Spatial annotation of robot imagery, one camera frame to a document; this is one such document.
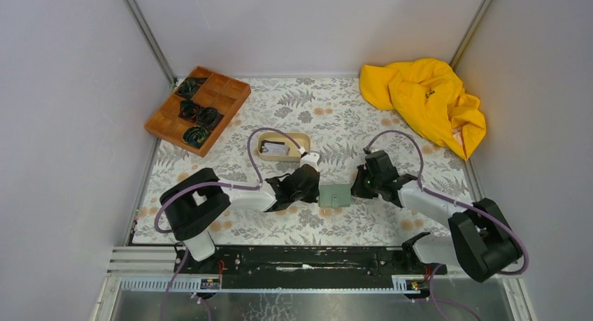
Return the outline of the green card holder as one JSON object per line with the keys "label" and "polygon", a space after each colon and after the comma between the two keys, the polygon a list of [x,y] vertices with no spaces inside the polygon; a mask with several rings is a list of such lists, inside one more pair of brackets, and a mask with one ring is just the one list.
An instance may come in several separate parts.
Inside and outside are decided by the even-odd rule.
{"label": "green card holder", "polygon": [[320,208],[347,208],[352,203],[349,184],[319,186],[318,204]]}

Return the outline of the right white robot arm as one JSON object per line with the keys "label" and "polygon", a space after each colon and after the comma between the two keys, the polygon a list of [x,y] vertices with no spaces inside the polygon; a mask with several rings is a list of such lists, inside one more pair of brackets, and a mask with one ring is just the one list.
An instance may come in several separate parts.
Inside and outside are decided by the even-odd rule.
{"label": "right white robot arm", "polygon": [[416,176],[399,173],[385,151],[364,152],[352,196],[416,209],[448,228],[445,236],[424,232],[403,243],[401,264],[407,272],[419,273],[428,264],[456,266],[482,283],[496,274],[517,274],[507,267],[520,259],[529,264],[525,246],[494,201],[484,198],[466,204],[452,199],[425,188]]}

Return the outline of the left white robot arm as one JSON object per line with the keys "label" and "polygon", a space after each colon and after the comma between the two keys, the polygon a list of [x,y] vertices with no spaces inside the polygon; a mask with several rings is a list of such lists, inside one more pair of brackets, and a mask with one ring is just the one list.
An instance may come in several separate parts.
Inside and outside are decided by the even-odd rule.
{"label": "left white robot arm", "polygon": [[295,202],[315,203],[319,197],[320,154],[301,154],[299,168],[292,173],[261,180],[256,186],[218,178],[204,168],[159,198],[174,238],[189,251],[190,264],[202,273],[217,263],[216,247],[209,226],[226,210],[274,213]]}

